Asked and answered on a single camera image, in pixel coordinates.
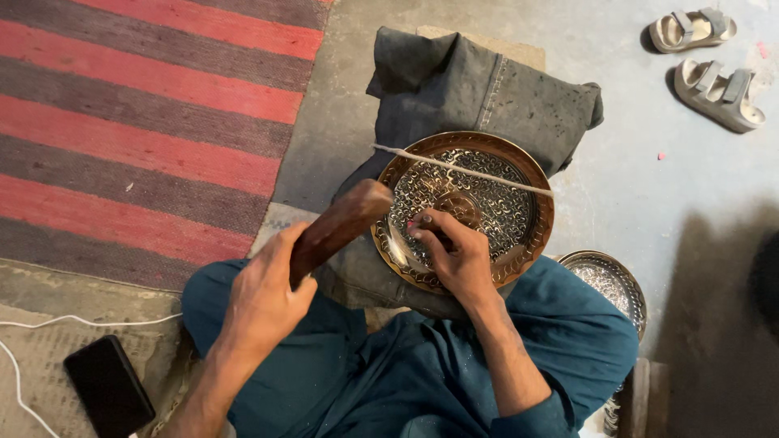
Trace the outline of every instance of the dark gray stripe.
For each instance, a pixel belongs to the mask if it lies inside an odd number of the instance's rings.
[[[197,266],[144,249],[0,217],[0,257],[180,291]]]
[[[3,56],[0,94],[264,157],[282,158],[292,136],[292,125],[287,123],[177,101]]]
[[[318,0],[189,0],[241,15],[324,30],[330,3]]]
[[[0,173],[256,235],[268,199],[0,134]]]
[[[0,19],[285,90],[305,91],[311,74],[312,61],[307,59],[245,48],[66,0],[0,0]]]

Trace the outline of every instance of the red stripe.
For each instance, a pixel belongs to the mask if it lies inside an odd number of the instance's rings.
[[[4,95],[0,95],[0,132],[268,197],[281,162]]]
[[[222,111],[294,124],[303,93],[171,65],[0,20],[0,55]]]
[[[253,237],[172,214],[0,175],[0,216],[205,264],[243,257]]]
[[[265,21],[187,0],[74,1],[191,34],[303,59],[314,59],[324,35],[321,30]]]

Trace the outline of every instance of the rope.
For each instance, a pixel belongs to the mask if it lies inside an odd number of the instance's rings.
[[[442,168],[452,169],[453,171],[463,172],[464,174],[473,175],[473,176],[477,176],[479,178],[489,179],[490,181],[499,182],[501,184],[505,184],[505,185],[507,185],[509,187],[513,187],[515,189],[527,190],[528,192],[533,192],[533,193],[537,193],[539,195],[548,196],[548,197],[550,197],[552,199],[555,198],[555,194],[551,190],[539,189],[538,187],[533,187],[532,185],[524,185],[524,184],[520,184],[519,182],[508,181],[508,180],[505,180],[503,178],[498,178],[497,176],[494,176],[494,175],[487,175],[485,173],[472,171],[470,169],[462,168],[460,166],[455,166],[454,164],[449,164],[449,163],[444,163],[443,161],[433,160],[432,158],[421,157],[419,155],[409,154],[405,150],[397,149],[395,147],[386,147],[386,146],[382,146],[380,144],[375,144],[375,143],[373,144],[373,147],[374,147],[374,149],[383,150],[385,152],[389,152],[391,154],[395,154],[398,157],[408,158],[409,160],[422,161],[422,162],[429,163],[429,164],[435,164],[435,165],[441,166]]]

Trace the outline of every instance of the white cable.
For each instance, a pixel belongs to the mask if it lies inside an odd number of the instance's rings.
[[[83,318],[79,318],[75,315],[65,315],[60,316],[59,318],[54,318],[53,320],[46,321],[44,323],[40,324],[22,324],[22,323],[12,323],[8,321],[0,321],[0,326],[14,326],[14,327],[24,327],[24,328],[38,328],[47,326],[48,324],[56,323],[57,321],[62,321],[66,319],[76,320],[81,323],[85,323],[86,325],[93,326],[93,327],[116,327],[116,326],[145,326],[147,324],[157,324],[162,323],[167,320],[172,320],[174,318],[178,318],[183,313],[176,313],[175,315],[166,316],[161,320],[154,320],[154,321],[146,321],[144,323],[92,323],[90,321],[87,321]],[[8,356],[11,358],[11,362],[13,363],[13,370],[16,373],[16,402],[19,403],[19,406],[22,407],[25,411],[29,412],[33,417],[35,417],[36,420],[46,429],[47,432],[51,434],[54,438],[60,438],[59,435],[54,433],[53,430],[51,430],[51,427],[49,427],[48,424],[38,415],[30,409],[29,406],[24,404],[22,401],[22,374],[19,372],[19,364],[16,362],[16,357],[14,357],[13,353],[11,353],[11,350],[3,344],[2,341],[0,341],[0,347],[2,347],[3,350],[5,350],[6,353],[8,353]]]

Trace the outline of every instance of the velcro strap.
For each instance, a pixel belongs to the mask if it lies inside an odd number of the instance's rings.
[[[681,43],[688,44],[693,40],[693,31],[695,31],[693,28],[693,22],[689,20],[687,12],[684,11],[674,11],[671,13],[671,15],[674,16],[676,22],[679,23],[679,27],[681,27],[682,31],[684,31],[684,36],[682,37]]]
[[[700,15],[704,16],[709,23],[711,23],[711,34],[715,37],[719,37],[728,30],[728,22],[725,21],[725,15],[712,8],[703,8],[700,10]]]
[[[725,92],[722,94],[722,101],[726,104],[732,104],[736,101],[740,101],[744,94],[746,94],[746,87],[751,80],[752,70],[750,69],[738,69],[731,76],[728,86],[725,87]]]
[[[708,93],[711,86],[714,85],[714,80],[720,74],[720,70],[722,70],[722,64],[719,61],[712,61],[709,65],[709,69],[706,70],[698,83],[695,84],[695,89],[702,93]]]

